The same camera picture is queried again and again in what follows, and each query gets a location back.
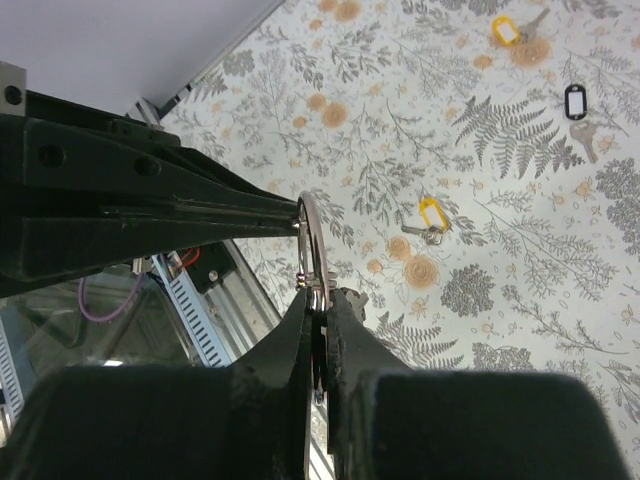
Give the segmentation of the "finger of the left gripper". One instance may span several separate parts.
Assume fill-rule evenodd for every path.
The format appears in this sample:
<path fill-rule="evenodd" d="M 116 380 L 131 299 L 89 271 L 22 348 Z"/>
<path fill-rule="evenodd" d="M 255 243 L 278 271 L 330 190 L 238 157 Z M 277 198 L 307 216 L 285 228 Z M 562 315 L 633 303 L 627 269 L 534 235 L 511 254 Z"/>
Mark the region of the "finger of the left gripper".
<path fill-rule="evenodd" d="M 177 217 L 1 218 L 3 298 L 91 275 L 140 257 L 235 238 L 295 234 L 295 204 L 246 215 Z"/>

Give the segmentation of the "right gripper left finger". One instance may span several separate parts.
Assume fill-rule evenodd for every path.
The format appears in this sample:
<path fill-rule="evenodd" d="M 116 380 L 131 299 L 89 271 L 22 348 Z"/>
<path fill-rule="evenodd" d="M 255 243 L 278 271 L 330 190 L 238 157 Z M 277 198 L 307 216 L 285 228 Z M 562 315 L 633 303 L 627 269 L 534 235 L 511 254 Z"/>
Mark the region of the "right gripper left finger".
<path fill-rule="evenodd" d="M 1 450 L 5 479 L 304 479 L 311 316 L 226 367 L 73 366 L 41 380 Z"/>

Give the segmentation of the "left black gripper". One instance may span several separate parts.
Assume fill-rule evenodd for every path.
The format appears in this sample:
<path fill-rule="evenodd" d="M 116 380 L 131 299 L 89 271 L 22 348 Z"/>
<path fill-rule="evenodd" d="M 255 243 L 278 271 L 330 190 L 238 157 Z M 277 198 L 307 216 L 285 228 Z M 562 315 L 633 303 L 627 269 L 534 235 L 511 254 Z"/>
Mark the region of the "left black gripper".
<path fill-rule="evenodd" d="M 157 144 L 133 147 L 98 131 L 179 147 L 159 125 L 29 91 L 1 63 L 1 179 L 40 190 L 160 202 L 188 210 L 294 210 L 294 201 L 234 188 L 175 163 Z"/>

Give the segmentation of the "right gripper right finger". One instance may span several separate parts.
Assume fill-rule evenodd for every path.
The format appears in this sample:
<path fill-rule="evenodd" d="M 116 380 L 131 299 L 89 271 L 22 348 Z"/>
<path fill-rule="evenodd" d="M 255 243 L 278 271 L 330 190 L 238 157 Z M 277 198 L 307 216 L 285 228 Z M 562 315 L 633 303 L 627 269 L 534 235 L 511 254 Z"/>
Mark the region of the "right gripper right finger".
<path fill-rule="evenodd" d="M 550 373 L 407 366 L 334 291 L 328 446 L 340 479 L 625 479 L 595 398 Z"/>

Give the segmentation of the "large metal keyring with keys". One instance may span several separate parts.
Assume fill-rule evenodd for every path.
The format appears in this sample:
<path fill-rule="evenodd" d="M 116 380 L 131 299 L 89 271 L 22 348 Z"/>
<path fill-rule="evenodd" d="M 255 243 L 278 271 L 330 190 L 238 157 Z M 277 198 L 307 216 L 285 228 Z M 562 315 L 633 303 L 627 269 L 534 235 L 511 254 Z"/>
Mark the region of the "large metal keyring with keys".
<path fill-rule="evenodd" d="M 334 359 L 340 334 L 329 322 L 333 309 L 332 295 L 340 293 L 346 301 L 351 323 L 365 330 L 365 309 L 368 296 L 337 285 L 337 275 L 329 269 L 322 221 L 313 194 L 304 191 L 297 200 L 298 217 L 293 226 L 297 230 L 298 272 L 296 288 L 303 294 L 301 336 L 297 360 L 310 374 L 311 400 L 328 407 L 338 397 L 337 376 L 340 367 Z"/>

